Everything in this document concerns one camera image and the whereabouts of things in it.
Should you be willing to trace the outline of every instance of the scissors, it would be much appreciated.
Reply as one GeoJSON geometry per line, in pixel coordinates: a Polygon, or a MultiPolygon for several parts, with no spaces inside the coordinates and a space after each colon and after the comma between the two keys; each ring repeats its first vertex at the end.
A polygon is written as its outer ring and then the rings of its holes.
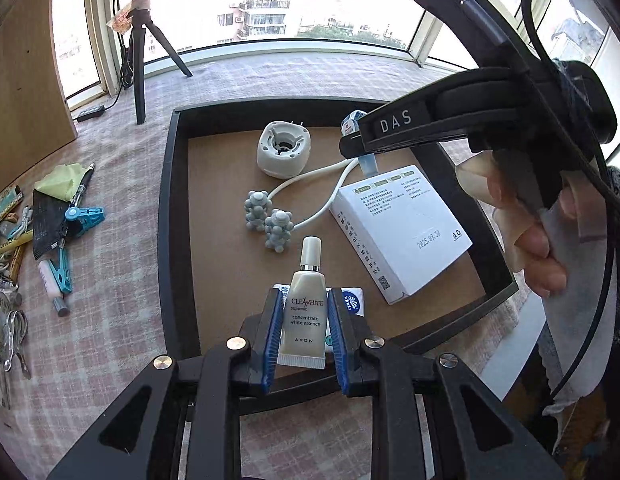
{"type": "Polygon", "coordinates": [[[21,343],[23,343],[23,339],[26,337],[26,333],[28,332],[28,320],[26,319],[23,310],[11,310],[8,313],[8,351],[10,355],[4,362],[4,370],[9,372],[12,368],[12,359],[14,355],[17,354],[19,361],[21,362],[21,371],[23,376],[26,379],[32,378],[30,373],[30,369],[26,364],[26,359],[23,356],[23,348],[21,343]]]}

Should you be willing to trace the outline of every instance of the white cream tube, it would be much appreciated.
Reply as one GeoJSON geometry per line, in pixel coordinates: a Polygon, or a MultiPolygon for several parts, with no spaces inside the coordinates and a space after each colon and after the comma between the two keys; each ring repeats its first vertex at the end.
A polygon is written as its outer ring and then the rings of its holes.
{"type": "Polygon", "coordinates": [[[319,272],[321,239],[303,240],[301,270],[295,272],[283,310],[283,329],[277,363],[304,368],[325,368],[325,329],[328,297],[319,272]]]}

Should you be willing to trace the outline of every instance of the printed date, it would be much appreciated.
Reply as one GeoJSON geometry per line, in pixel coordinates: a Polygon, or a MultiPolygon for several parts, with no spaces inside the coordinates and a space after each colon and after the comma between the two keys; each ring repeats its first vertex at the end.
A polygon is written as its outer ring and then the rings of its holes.
{"type": "Polygon", "coordinates": [[[440,236],[441,236],[441,232],[438,229],[430,232],[429,234],[427,234],[426,237],[421,238],[421,240],[419,240],[419,249],[423,249],[425,246],[432,243],[440,236]]]}

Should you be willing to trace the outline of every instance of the qr code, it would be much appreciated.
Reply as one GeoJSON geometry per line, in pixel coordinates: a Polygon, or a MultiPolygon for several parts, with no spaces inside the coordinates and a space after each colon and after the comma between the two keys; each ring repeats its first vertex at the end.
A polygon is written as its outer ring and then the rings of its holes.
{"type": "Polygon", "coordinates": [[[390,283],[388,283],[388,280],[385,279],[385,276],[381,276],[379,278],[379,283],[381,283],[383,290],[390,288],[390,283]]]}

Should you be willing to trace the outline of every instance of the power adapter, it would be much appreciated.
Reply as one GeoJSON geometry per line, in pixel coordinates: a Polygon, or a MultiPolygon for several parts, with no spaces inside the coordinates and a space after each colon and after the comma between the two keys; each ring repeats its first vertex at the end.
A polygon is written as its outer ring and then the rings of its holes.
{"type": "Polygon", "coordinates": [[[105,111],[106,107],[104,107],[104,105],[93,106],[92,108],[87,108],[87,110],[82,111],[79,115],[77,115],[75,120],[78,123],[82,123],[94,117],[101,117],[105,111]]]}

